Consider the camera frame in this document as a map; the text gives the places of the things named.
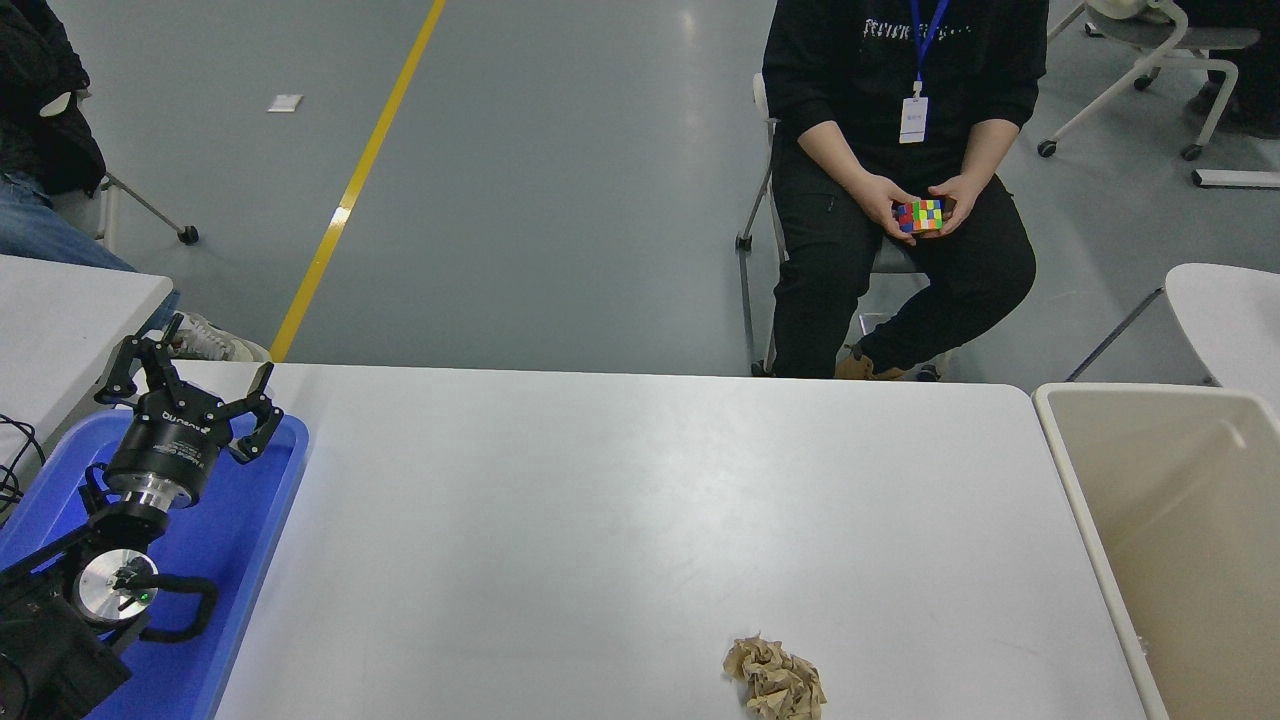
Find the yellow line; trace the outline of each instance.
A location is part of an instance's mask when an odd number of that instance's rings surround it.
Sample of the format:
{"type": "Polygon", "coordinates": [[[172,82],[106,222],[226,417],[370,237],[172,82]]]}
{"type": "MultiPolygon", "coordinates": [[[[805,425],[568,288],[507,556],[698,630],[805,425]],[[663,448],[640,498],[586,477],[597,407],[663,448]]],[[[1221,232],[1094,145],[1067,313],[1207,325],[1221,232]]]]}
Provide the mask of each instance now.
{"type": "Polygon", "coordinates": [[[289,347],[293,346],[293,338],[298,334],[302,318],[306,316],[311,299],[315,297],[316,288],[320,287],[320,279],[324,278],[325,269],[329,268],[329,260],[333,259],[333,251],[338,247],[342,231],[347,228],[347,218],[351,217],[351,210],[356,206],[356,201],[360,200],[360,192],[365,188],[365,181],[369,179],[369,170],[372,169],[374,161],[378,160],[378,152],[383,149],[387,131],[390,129],[392,122],[396,120],[401,100],[404,99],[408,83],[413,79],[413,72],[417,70],[419,61],[422,59],[422,51],[426,50],[426,44],[431,40],[431,33],[435,32],[435,23],[439,22],[440,13],[444,10],[447,1],[435,0],[431,5],[431,12],[426,14],[426,22],[422,23],[422,29],[419,31],[417,40],[408,51],[408,58],[404,59],[404,67],[401,68],[401,74],[396,78],[396,86],[387,99],[387,105],[383,106],[383,114],[378,118],[378,124],[374,126],[372,135],[369,136],[365,152],[360,156],[360,161],[356,163],[356,172],[351,174],[351,179],[347,182],[347,190],[342,193],[342,201],[333,211],[329,228],[320,240],[320,247],[316,249],[315,258],[311,259],[311,266],[302,278],[302,284],[298,286],[297,295],[293,296],[293,304],[289,305],[289,311],[285,313],[284,322],[280,323],[280,329],[275,333],[275,341],[271,342],[271,359],[276,363],[283,363],[284,357],[289,354],[289,347]]]}

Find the cable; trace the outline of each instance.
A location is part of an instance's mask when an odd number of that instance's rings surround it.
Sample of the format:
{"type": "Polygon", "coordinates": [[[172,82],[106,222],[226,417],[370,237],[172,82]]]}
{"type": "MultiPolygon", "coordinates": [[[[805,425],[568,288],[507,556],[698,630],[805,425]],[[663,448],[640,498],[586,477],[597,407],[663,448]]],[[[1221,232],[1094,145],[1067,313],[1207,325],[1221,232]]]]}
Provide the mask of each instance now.
{"type": "Polygon", "coordinates": [[[26,456],[27,451],[32,447],[36,448],[36,455],[40,457],[41,466],[45,465],[47,457],[45,455],[45,448],[41,447],[40,441],[36,439],[35,425],[14,420],[4,413],[0,413],[0,425],[9,425],[27,438],[26,442],[22,443],[22,447],[18,448],[18,452],[13,456],[13,460],[8,465],[0,465],[0,511],[4,511],[23,498],[22,488],[18,486],[17,468],[22,464],[22,459],[26,456]]]}

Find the person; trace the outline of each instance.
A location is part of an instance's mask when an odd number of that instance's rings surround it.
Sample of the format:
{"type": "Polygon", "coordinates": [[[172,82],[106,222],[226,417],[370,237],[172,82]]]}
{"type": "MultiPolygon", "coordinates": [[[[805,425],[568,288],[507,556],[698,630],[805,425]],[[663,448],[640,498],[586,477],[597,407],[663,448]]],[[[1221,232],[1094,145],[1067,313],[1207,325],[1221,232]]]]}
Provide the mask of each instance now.
{"type": "MultiPolygon", "coordinates": [[[[1179,0],[1193,27],[1247,27],[1258,41],[1244,50],[1215,50],[1210,56],[1235,63],[1240,76],[1219,128],[1262,140],[1280,138],[1280,0],[1179,0]]],[[[1226,73],[1211,70],[1199,94],[1185,106],[1196,124],[1204,122],[1226,73]]]]}
{"type": "Polygon", "coordinates": [[[774,374],[892,379],[1027,296],[1036,258],[996,168],[1036,105],[1047,14],[1047,0],[778,1],[763,68],[787,250],[774,374]],[[943,228],[904,233],[893,206],[920,197],[945,201],[943,228]],[[929,286],[837,372],[886,234],[929,286]]]}
{"type": "MultiPolygon", "coordinates": [[[[136,272],[59,217],[50,195],[92,192],[106,165],[78,100],[88,74],[45,0],[0,0],[0,255],[136,272]]],[[[142,332],[165,327],[170,293],[142,332]]],[[[175,356],[270,359],[268,351],[195,313],[183,313],[175,356]]]]}

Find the white chair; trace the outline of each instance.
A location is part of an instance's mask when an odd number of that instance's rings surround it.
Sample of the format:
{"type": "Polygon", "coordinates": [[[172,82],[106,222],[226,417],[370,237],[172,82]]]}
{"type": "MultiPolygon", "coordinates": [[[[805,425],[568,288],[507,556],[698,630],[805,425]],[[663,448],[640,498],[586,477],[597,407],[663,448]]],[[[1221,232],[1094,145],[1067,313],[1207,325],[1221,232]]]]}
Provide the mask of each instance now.
{"type": "Polygon", "coordinates": [[[109,252],[115,252],[115,219],[118,215],[120,191],[124,191],[129,197],[138,201],[142,208],[156,217],[161,223],[173,228],[178,233],[178,241],[183,245],[195,245],[200,242],[200,231],[195,225],[179,225],[173,222],[169,215],[165,215],[157,210],[154,205],[146,201],[145,197],[138,195],[132,187],[124,184],[120,178],[106,173],[102,178],[102,183],[97,187],[97,192],[93,196],[81,193],[78,191],[67,192],[59,195],[54,199],[54,209],[59,215],[63,217],[72,225],[82,231],[84,234],[92,237],[99,245],[105,247],[109,252]]]}
{"type": "Polygon", "coordinates": [[[1068,375],[1075,382],[1161,295],[1210,372],[1206,382],[1258,395],[1280,413],[1280,274],[1187,263],[1169,270],[1165,284],[1137,307],[1068,375]]]}
{"type": "MultiPolygon", "coordinates": [[[[769,196],[769,215],[773,218],[773,238],[777,243],[778,251],[778,264],[781,264],[787,258],[786,243],[782,238],[782,220],[778,218],[778,210],[773,205],[773,129],[778,120],[769,117],[769,104],[768,96],[764,91],[764,76],[755,73],[751,78],[751,94],[755,99],[755,109],[760,114],[760,119],[764,120],[764,127],[767,131],[769,155],[764,164],[764,178],[760,181],[760,188],[755,193],[755,201],[751,204],[751,214],[746,218],[746,224],[742,227],[742,232],[737,234],[733,247],[739,251],[739,270],[742,274],[742,310],[746,316],[746,329],[748,340],[754,351],[754,332],[751,329],[751,302],[749,286],[746,282],[746,263],[745,254],[751,251],[751,225],[755,224],[755,215],[760,210],[760,204],[764,201],[765,195],[769,196]]],[[[902,251],[897,243],[888,241],[887,238],[881,242],[879,250],[876,252],[876,260],[872,263],[873,275],[910,275],[920,274],[922,270],[915,265],[911,258],[902,251]]],[[[773,341],[773,332],[769,332],[769,347],[765,352],[764,360],[756,360],[751,364],[751,374],[755,377],[769,377],[773,374],[773,359],[776,355],[776,347],[773,341]]],[[[950,351],[938,356],[936,363],[925,364],[920,368],[916,379],[933,382],[942,377],[942,372],[946,368],[946,363],[950,357],[950,351]]]]}
{"type": "Polygon", "coordinates": [[[1226,109],[1231,92],[1235,90],[1235,81],[1239,77],[1235,63],[1208,58],[1208,51],[1243,50],[1258,41],[1258,31],[1249,28],[1193,28],[1189,26],[1187,13],[1174,0],[1146,0],[1146,9],[1167,18],[1167,23],[1153,23],[1143,18],[1115,19],[1098,9],[1098,6],[1111,8],[1114,4],[1114,1],[1107,3],[1105,0],[1082,3],[1080,8],[1073,10],[1050,32],[1050,38],[1079,17],[1079,10],[1084,10],[1088,13],[1089,20],[1097,26],[1105,37],[1148,53],[1140,56],[1128,73],[1093,102],[1041,142],[1037,151],[1041,158],[1052,156],[1057,151],[1059,141],[1066,137],[1078,124],[1092,117],[1129,86],[1133,86],[1135,90],[1146,90],[1156,79],[1162,68],[1220,70],[1226,74],[1226,81],[1222,83],[1217,101],[1213,102],[1208,117],[1204,119],[1204,126],[1201,128],[1196,142],[1183,147],[1180,152],[1184,160],[1199,158],[1204,146],[1208,145],[1210,138],[1213,137],[1213,131],[1217,128],[1222,111],[1226,109]],[[1189,51],[1190,55],[1175,55],[1178,51],[1189,51]]]}

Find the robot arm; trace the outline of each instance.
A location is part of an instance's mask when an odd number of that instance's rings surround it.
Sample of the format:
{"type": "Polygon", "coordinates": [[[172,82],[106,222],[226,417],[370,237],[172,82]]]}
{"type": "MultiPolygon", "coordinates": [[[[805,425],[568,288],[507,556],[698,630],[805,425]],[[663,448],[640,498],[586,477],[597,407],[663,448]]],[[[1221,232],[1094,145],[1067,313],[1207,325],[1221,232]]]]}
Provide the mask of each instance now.
{"type": "Polygon", "coordinates": [[[110,462],[86,469],[86,523],[0,573],[0,716],[83,717],[132,676],[120,660],[131,643],[184,642],[212,616],[218,587],[161,573],[147,548],[164,536],[172,510],[200,502],[221,450],[242,464],[255,460],[283,413],[266,396],[270,363],[234,402],[182,380],[168,350],[180,322],[175,315],[159,342],[125,337],[99,383],[97,402],[127,402],[141,363],[148,389],[110,462]],[[255,428],[234,438],[230,420],[247,413],[255,428]],[[187,628],[147,626],[160,592],[201,597],[187,628]]]}

